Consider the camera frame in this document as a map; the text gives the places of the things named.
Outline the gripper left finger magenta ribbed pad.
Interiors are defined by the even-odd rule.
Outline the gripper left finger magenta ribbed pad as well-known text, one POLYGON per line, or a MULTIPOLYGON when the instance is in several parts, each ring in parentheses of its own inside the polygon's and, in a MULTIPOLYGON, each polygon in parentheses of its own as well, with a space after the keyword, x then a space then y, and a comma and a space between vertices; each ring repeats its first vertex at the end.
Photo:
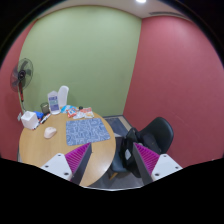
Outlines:
POLYGON ((57 153, 42 169, 79 185, 91 154, 91 144, 87 143, 67 154, 57 153))

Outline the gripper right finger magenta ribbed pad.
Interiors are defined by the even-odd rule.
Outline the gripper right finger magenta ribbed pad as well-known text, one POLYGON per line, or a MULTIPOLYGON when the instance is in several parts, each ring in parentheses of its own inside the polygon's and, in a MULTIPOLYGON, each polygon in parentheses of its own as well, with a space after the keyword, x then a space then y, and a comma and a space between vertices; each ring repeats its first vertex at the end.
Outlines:
POLYGON ((159 155, 138 143, 133 144, 133 156, 145 185, 182 169, 168 154, 159 155))

